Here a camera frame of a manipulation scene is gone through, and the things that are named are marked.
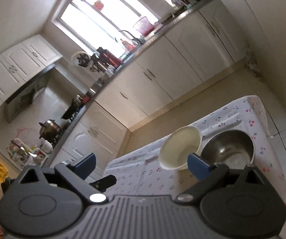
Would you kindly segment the stainless steel bowl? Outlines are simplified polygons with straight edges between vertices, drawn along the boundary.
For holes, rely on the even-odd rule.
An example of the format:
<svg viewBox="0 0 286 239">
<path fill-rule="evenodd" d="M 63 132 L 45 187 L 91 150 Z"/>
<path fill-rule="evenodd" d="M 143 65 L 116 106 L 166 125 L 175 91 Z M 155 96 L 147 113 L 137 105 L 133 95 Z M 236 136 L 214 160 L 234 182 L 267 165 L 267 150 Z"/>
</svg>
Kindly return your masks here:
<svg viewBox="0 0 286 239">
<path fill-rule="evenodd" d="M 230 169 L 243 169 L 254 163 L 255 146 L 251 137 L 243 131 L 223 131 L 206 143 L 201 157 L 212 164 L 223 163 Z"/>
</svg>

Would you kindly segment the cream bowl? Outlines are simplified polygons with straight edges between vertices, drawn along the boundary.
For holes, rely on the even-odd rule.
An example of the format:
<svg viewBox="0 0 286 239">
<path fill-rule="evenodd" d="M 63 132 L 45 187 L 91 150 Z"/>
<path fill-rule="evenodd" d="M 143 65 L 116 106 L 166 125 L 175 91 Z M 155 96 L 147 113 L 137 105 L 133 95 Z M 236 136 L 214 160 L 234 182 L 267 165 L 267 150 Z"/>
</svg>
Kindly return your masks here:
<svg viewBox="0 0 286 239">
<path fill-rule="evenodd" d="M 188 156 L 201 154 L 202 133 L 194 126 L 185 126 L 173 132 L 160 149 L 159 163 L 164 170 L 187 169 Z"/>
</svg>

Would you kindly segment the white lower kitchen cabinets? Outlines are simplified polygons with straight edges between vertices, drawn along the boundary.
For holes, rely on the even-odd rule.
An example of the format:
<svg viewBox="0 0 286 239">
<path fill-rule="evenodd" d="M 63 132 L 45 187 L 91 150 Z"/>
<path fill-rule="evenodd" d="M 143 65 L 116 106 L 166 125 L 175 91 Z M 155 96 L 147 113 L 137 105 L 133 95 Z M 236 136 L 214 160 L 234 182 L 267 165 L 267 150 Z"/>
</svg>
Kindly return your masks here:
<svg viewBox="0 0 286 239">
<path fill-rule="evenodd" d="M 245 57 L 243 33 L 220 0 L 183 12 L 145 43 L 73 120 L 45 162 L 94 153 L 99 170 L 122 153 L 129 133 L 186 100 Z"/>
</svg>

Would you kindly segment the kitchen window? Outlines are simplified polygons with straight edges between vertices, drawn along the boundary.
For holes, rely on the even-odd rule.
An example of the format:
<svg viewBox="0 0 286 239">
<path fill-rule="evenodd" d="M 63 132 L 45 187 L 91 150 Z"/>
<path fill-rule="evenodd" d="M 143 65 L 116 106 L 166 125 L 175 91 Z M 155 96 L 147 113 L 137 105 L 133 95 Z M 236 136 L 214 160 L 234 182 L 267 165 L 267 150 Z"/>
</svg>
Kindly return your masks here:
<svg viewBox="0 0 286 239">
<path fill-rule="evenodd" d="M 122 58 L 135 44 L 129 34 L 119 30 L 141 38 L 133 25 L 144 16 L 152 24 L 158 21 L 139 0 L 67 0 L 56 19 L 91 51 L 102 47 Z"/>
</svg>

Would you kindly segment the cherry print tablecloth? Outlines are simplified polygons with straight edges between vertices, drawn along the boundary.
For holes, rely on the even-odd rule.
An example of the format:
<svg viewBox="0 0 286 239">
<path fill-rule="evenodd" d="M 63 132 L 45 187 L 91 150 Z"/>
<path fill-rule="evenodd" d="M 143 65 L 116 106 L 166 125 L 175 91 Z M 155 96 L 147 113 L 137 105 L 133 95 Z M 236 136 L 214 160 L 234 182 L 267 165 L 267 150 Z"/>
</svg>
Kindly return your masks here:
<svg viewBox="0 0 286 239">
<path fill-rule="evenodd" d="M 283 199 L 286 199 L 286 182 L 279 161 L 267 142 L 268 125 L 265 108 L 257 96 L 243 97 L 208 114 L 193 123 L 203 134 L 200 155 L 211 163 L 223 162 L 230 167 L 242 168 L 255 162 Z M 117 184 L 108 194 L 175 196 L 192 186 L 196 179 L 187 170 L 163 170 L 159 165 L 159 151 L 165 138 L 113 160 L 106 174 L 115 175 Z M 105 238 L 214 238 L 208 227 L 188 221 L 171 211 L 166 221 L 154 221 L 139 212 L 118 212 L 113 217 Z"/>
</svg>

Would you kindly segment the brass stock pot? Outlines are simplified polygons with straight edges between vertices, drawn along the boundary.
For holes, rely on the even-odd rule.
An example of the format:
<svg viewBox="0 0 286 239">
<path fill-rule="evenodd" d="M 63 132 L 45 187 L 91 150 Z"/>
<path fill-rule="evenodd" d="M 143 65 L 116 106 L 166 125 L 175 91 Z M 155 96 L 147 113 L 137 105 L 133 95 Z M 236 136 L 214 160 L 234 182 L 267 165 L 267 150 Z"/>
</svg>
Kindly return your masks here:
<svg viewBox="0 0 286 239">
<path fill-rule="evenodd" d="M 43 138 L 44 140 L 55 144 L 61 135 L 61 127 L 53 119 L 49 119 L 44 123 L 40 122 L 39 125 L 41 126 L 39 138 Z"/>
</svg>

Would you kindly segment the dish rack with items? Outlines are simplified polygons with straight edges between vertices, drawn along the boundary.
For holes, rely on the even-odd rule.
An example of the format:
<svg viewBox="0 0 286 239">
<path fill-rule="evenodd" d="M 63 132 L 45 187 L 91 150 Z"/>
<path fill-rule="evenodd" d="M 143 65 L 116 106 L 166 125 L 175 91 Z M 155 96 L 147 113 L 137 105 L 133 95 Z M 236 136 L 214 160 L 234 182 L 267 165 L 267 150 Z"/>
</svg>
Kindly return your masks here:
<svg viewBox="0 0 286 239">
<path fill-rule="evenodd" d="M 10 158 L 20 167 L 27 165 L 38 165 L 42 167 L 49 155 L 42 149 L 35 147 L 31 149 L 22 140 L 15 138 L 6 148 Z"/>
</svg>

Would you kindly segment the black frying pan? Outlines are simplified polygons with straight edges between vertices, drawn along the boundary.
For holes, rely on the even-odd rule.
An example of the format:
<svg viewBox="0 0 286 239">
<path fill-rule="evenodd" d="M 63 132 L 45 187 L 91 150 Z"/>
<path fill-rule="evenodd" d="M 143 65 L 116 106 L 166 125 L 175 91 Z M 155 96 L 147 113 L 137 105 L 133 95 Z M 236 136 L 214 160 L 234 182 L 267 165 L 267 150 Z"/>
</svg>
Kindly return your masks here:
<svg viewBox="0 0 286 239">
<path fill-rule="evenodd" d="M 81 102 L 79 100 L 73 99 L 71 105 L 65 111 L 61 119 L 63 120 L 71 119 L 79 111 L 80 105 Z"/>
</svg>

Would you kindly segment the steel range hood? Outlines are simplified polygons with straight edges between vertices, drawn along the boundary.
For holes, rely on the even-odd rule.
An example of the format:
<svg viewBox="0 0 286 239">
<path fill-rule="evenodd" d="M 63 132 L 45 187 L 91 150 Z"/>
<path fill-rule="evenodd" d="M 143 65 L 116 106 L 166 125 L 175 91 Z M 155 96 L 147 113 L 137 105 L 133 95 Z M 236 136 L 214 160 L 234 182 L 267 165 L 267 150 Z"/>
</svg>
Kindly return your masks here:
<svg viewBox="0 0 286 239">
<path fill-rule="evenodd" d="M 31 80 L 27 81 L 22 87 L 15 91 L 5 102 L 5 118 L 11 123 L 25 108 L 30 106 L 35 98 L 47 87 L 55 64 L 52 64 Z"/>
</svg>

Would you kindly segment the steel kettle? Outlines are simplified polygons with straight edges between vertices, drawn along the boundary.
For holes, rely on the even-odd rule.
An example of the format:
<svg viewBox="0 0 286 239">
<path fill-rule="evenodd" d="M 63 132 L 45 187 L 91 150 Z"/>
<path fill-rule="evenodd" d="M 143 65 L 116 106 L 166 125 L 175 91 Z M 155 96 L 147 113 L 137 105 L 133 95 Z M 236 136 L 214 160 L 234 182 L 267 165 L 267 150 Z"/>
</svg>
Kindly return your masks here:
<svg viewBox="0 0 286 239">
<path fill-rule="evenodd" d="M 94 53 L 90 57 L 89 69 L 91 72 L 106 72 L 108 66 L 100 59 L 98 54 Z"/>
</svg>

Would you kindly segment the red thermos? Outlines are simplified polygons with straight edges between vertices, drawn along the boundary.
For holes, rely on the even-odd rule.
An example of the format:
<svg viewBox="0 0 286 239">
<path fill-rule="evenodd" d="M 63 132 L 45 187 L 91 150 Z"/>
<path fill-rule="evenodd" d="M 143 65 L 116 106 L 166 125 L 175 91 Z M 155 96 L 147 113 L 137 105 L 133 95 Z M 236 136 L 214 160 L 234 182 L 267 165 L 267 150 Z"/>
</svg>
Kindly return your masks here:
<svg viewBox="0 0 286 239">
<path fill-rule="evenodd" d="M 99 59 L 103 63 L 110 64 L 115 68 L 122 64 L 122 60 L 114 56 L 109 50 L 99 47 L 97 51 L 99 53 Z"/>
</svg>

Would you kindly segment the white upper cabinets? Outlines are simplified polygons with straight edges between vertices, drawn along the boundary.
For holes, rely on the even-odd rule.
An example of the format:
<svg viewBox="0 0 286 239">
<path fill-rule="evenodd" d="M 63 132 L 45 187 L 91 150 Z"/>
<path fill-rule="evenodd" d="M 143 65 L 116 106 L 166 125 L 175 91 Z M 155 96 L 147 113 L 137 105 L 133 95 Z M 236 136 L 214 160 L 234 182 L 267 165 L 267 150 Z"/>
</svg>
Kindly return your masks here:
<svg viewBox="0 0 286 239">
<path fill-rule="evenodd" d="M 62 54 L 41 35 L 16 44 L 0 54 L 0 106 Z"/>
</svg>

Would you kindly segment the pink plastic basket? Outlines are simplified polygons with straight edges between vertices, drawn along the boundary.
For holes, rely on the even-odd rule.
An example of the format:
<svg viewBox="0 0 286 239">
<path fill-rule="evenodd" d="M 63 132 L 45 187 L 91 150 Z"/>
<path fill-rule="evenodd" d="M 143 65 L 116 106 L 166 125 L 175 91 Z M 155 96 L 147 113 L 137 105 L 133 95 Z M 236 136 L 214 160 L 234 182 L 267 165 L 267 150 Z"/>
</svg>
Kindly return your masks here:
<svg viewBox="0 0 286 239">
<path fill-rule="evenodd" d="M 133 28 L 144 37 L 149 35 L 155 29 L 154 25 L 148 20 L 146 16 L 140 18 L 133 25 Z"/>
</svg>

